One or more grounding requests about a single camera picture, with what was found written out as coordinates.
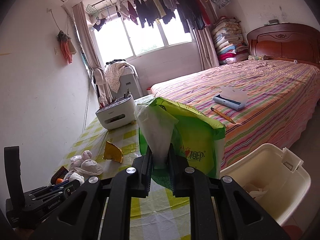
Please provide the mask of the white desktop organizer box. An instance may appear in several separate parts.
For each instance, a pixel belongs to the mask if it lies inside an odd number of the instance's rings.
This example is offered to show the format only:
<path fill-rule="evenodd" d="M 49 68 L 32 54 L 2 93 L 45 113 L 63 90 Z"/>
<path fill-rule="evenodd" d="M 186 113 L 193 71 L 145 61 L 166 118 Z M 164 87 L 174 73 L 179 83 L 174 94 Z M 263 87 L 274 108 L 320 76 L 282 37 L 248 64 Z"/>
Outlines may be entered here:
<path fill-rule="evenodd" d="M 129 89 L 123 97 L 101 107 L 95 114 L 103 128 L 112 130 L 135 121 L 135 102 Z"/>

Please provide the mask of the pink curtain right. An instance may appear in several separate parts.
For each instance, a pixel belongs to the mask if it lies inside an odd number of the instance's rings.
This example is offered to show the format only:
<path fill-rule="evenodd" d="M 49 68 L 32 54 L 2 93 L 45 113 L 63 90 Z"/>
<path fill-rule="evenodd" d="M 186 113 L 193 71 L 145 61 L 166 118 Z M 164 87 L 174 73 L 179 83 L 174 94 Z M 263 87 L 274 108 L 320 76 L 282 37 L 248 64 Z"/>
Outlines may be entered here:
<path fill-rule="evenodd" d="M 207 70 L 218 67 L 220 64 L 209 27 L 205 27 L 202 30 L 195 28 L 193 33 L 199 50 L 201 69 Z"/>

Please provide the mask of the pink curtain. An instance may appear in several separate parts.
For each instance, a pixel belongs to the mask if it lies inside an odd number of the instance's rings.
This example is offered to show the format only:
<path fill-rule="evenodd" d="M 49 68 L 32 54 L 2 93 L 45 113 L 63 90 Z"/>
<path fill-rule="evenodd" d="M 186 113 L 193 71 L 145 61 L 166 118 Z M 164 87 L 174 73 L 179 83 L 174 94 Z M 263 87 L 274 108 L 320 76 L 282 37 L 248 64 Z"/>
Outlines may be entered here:
<path fill-rule="evenodd" d="M 218 67 L 220 64 L 209 27 L 205 27 L 202 30 L 195 28 L 193 33 L 199 50 L 201 69 L 207 70 Z"/>
<path fill-rule="evenodd" d="M 89 27 L 87 25 L 84 4 L 80 2 L 73 6 L 72 9 L 75 25 L 78 30 L 80 42 L 88 64 L 92 69 L 100 68 L 101 64 L 97 56 L 97 51 L 95 49 L 91 34 L 89 32 Z"/>

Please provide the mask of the floral cloth on cooler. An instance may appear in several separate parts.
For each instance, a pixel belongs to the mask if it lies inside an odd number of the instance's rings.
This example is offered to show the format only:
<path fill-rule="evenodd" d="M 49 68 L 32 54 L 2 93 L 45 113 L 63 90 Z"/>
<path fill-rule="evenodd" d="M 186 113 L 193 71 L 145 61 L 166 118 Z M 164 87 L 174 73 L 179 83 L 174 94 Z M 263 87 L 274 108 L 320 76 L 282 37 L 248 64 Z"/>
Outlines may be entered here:
<path fill-rule="evenodd" d="M 125 62 L 109 64 L 105 69 L 106 80 L 110 89 L 117 93 L 120 88 L 120 77 L 123 74 L 124 68 L 129 66 Z"/>

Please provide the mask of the orange small ball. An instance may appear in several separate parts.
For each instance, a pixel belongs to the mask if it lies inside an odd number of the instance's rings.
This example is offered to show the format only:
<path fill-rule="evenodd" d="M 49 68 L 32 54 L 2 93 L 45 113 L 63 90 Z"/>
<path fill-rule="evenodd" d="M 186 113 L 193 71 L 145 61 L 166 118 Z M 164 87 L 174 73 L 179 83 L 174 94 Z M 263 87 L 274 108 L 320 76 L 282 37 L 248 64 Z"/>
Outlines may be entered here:
<path fill-rule="evenodd" d="M 57 185 L 57 184 L 62 183 L 62 182 L 63 182 L 63 179 L 61 179 L 61 178 L 57 178 L 57 180 L 56 180 L 56 183 L 55 183 L 55 184 Z"/>

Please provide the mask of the white air cooler unit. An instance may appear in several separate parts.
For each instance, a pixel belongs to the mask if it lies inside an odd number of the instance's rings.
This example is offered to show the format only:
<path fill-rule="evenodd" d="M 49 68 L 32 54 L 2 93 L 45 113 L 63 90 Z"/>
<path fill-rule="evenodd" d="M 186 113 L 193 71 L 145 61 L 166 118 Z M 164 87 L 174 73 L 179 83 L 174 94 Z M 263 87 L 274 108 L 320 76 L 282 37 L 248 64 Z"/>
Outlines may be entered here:
<path fill-rule="evenodd" d="M 125 66 L 119 81 L 120 87 L 117 92 L 117 97 L 123 96 L 127 90 L 132 94 L 134 99 L 138 99 L 143 96 L 139 78 L 134 66 Z"/>

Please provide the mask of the stack of folded quilts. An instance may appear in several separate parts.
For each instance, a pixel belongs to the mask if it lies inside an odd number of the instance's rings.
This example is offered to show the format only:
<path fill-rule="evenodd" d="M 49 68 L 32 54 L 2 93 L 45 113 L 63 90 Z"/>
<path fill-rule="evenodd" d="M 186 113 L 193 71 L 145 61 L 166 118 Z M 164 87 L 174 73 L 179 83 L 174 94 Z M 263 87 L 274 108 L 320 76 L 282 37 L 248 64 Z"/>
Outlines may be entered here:
<path fill-rule="evenodd" d="M 212 29 L 214 48 L 219 64 L 245 61 L 249 56 L 240 21 L 234 17 L 221 16 Z"/>

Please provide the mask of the yellow pencil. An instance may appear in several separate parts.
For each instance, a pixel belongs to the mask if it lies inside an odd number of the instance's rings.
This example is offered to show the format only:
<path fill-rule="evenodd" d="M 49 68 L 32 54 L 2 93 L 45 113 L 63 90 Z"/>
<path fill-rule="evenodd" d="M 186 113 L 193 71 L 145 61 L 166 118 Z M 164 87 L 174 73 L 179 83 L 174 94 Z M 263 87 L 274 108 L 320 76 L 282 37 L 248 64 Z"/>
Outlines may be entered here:
<path fill-rule="evenodd" d="M 228 121 L 231 122 L 232 124 L 236 124 L 236 122 L 235 122 L 232 118 L 230 118 L 229 116 L 221 113 L 221 112 L 218 111 L 217 109 L 211 107 L 210 110 L 211 110 L 212 112 L 218 114 L 219 116 L 223 117 L 224 119 L 228 120 Z"/>

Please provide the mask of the dark wooden headboard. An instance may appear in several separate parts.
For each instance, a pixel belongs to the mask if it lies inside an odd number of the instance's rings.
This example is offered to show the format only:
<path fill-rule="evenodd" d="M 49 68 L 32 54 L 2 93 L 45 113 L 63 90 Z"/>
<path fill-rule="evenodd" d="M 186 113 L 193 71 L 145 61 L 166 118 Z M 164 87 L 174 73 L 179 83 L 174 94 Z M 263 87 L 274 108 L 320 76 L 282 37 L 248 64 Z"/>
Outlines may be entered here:
<path fill-rule="evenodd" d="M 267 25 L 250 31 L 247 41 L 251 55 L 269 59 L 297 60 L 319 67 L 319 31 L 298 23 Z"/>

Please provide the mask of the crumpled white tissue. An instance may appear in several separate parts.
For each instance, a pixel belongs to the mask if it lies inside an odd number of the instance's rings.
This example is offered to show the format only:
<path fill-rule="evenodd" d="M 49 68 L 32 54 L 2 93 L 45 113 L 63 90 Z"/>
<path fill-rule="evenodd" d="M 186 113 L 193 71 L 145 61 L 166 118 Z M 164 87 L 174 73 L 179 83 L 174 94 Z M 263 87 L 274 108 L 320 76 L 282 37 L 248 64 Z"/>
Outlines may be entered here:
<path fill-rule="evenodd" d="M 99 176 L 103 173 L 103 167 L 92 159 L 92 153 L 85 150 L 81 155 L 70 158 L 69 171 L 63 181 L 77 180 L 82 185 L 91 176 Z"/>

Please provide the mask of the bed with striped sheet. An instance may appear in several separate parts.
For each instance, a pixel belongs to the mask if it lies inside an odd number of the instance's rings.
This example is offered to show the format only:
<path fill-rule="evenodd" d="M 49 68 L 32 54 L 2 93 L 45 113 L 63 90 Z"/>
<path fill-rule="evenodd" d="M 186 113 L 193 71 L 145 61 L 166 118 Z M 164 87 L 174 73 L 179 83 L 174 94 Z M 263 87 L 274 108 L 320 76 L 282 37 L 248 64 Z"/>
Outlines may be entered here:
<path fill-rule="evenodd" d="M 221 86 L 246 92 L 246 107 L 235 111 L 215 103 L 213 96 L 221 92 Z M 226 127 L 221 166 L 226 168 L 264 143 L 288 148 L 299 139 L 319 100 L 319 68 L 289 61 L 247 60 L 157 83 L 151 93 L 221 121 Z"/>

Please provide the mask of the hanging clothes on rod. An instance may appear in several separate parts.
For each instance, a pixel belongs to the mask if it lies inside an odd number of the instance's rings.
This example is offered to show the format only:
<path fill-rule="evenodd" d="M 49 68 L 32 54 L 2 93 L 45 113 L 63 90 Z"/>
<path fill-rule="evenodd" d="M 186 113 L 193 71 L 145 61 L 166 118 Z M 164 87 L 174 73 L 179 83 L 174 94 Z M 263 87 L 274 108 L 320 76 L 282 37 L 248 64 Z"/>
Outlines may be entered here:
<path fill-rule="evenodd" d="M 219 8 L 230 3 L 230 0 L 116 0 L 114 6 L 118 17 L 130 19 L 135 24 L 153 26 L 157 20 L 168 24 L 175 17 L 177 10 L 185 33 L 190 30 L 202 30 L 211 25 L 204 4 L 211 1 Z"/>

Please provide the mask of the brown bottle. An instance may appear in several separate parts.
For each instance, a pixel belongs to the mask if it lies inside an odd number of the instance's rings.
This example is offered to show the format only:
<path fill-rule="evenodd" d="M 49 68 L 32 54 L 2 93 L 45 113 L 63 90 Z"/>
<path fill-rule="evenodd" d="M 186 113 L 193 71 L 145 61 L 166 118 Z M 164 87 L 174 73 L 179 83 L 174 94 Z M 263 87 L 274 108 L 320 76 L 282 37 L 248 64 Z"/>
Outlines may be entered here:
<path fill-rule="evenodd" d="M 55 185 L 58 179 L 63 179 L 65 177 L 65 175 L 68 173 L 67 168 L 65 168 L 64 166 L 61 166 L 55 173 L 54 175 L 51 177 L 50 179 L 50 183 L 52 185 Z"/>

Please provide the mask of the pink curtain left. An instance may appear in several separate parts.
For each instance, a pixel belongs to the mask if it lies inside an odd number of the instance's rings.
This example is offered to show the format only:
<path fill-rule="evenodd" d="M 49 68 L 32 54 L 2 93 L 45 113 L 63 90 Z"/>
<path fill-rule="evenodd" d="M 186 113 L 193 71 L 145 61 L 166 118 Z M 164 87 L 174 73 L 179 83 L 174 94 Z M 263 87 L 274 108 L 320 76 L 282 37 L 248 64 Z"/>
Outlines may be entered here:
<path fill-rule="evenodd" d="M 91 34 L 89 32 L 89 27 L 87 25 L 84 4 L 80 2 L 73 6 L 72 9 L 75 25 L 78 30 L 80 42 L 88 64 L 92 69 L 100 68 L 101 64 L 97 56 L 97 51 L 95 49 Z"/>

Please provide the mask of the green tissue pack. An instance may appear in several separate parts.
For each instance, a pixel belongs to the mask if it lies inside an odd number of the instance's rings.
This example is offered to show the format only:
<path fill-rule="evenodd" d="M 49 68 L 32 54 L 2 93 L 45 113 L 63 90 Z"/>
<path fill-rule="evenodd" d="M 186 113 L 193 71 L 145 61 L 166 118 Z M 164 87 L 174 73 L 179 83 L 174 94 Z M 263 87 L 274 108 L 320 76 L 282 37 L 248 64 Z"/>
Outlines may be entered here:
<path fill-rule="evenodd" d="M 225 148 L 226 128 L 196 108 L 162 97 L 136 104 L 140 153 L 150 149 L 154 168 L 152 179 L 171 188 L 165 169 L 169 146 L 188 164 L 211 178 L 219 178 Z"/>

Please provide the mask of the white paper trash in bin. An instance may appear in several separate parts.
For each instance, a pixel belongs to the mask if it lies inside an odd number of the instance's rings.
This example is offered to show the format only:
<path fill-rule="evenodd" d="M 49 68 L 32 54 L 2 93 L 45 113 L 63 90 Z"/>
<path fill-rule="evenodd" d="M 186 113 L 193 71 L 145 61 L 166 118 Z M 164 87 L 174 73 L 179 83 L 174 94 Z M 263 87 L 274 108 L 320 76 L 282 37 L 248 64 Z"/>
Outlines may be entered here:
<path fill-rule="evenodd" d="M 262 189 L 262 188 L 256 187 L 251 183 L 246 184 L 243 187 L 243 189 L 257 202 L 261 200 L 261 198 L 263 198 L 263 196 L 268 192 L 267 187 L 264 187 Z"/>

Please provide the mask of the orange cloth hanging on wall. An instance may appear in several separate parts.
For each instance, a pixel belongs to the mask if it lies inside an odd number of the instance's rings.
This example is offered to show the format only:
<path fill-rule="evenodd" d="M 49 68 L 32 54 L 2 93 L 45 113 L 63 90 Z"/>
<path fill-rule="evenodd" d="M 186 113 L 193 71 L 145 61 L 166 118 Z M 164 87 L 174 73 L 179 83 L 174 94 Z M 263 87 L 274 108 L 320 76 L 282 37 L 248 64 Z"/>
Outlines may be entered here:
<path fill-rule="evenodd" d="M 59 31 L 57 40 L 60 44 L 60 49 L 63 57 L 69 64 L 71 64 L 73 62 L 73 55 L 77 53 L 77 50 L 72 43 L 71 37 L 65 34 L 63 31 Z"/>

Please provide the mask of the cream plastic trash bin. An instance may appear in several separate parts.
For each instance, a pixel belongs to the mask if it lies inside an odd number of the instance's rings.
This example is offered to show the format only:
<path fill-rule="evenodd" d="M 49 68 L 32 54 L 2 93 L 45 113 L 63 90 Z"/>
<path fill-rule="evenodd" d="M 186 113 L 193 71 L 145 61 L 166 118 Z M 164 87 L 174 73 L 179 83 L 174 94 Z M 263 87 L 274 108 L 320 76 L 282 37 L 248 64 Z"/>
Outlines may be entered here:
<path fill-rule="evenodd" d="M 283 226 L 300 205 L 311 186 L 304 161 L 288 148 L 263 144 L 240 161 L 221 170 L 242 188 L 251 183 L 268 192 L 258 203 Z"/>

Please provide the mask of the checkered plastic tablecloth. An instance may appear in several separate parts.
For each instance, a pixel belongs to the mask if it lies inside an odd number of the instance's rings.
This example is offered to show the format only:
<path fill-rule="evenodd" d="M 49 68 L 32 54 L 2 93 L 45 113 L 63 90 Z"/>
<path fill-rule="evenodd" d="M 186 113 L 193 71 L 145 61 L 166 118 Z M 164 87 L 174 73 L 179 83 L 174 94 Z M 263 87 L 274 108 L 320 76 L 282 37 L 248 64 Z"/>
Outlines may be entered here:
<path fill-rule="evenodd" d="M 122 150 L 122 163 L 103 159 L 106 142 L 111 142 Z M 137 124 L 128 124 L 113 130 L 106 130 L 98 119 L 94 119 L 78 137 L 59 165 L 69 168 L 71 157 L 85 150 L 104 171 L 99 176 L 106 179 L 130 167 L 140 156 L 139 129 Z M 189 198 L 175 198 L 172 191 L 151 182 L 146 198 L 131 200 L 130 239 L 190 239 Z"/>

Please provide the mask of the left hand-held gripper device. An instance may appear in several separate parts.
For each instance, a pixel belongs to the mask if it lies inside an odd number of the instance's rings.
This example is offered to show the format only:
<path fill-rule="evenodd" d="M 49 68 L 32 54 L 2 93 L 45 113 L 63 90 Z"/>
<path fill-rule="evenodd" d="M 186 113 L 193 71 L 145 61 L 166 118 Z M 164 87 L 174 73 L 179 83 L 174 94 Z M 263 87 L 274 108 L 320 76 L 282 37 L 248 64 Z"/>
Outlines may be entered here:
<path fill-rule="evenodd" d="M 10 198 L 5 202 L 6 217 L 12 228 L 35 229 L 77 188 L 78 180 L 43 186 L 23 192 L 20 148 L 4 148 L 4 168 Z"/>

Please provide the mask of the red plastic stool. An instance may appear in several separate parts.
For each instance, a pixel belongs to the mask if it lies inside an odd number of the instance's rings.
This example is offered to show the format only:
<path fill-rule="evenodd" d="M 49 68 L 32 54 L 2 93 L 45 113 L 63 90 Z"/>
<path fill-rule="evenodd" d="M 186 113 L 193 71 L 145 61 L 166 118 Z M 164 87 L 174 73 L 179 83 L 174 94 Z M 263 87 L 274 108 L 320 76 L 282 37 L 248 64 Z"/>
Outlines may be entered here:
<path fill-rule="evenodd" d="M 301 228 L 296 225 L 286 225 L 282 228 L 289 235 L 291 240 L 300 240 L 303 235 Z"/>

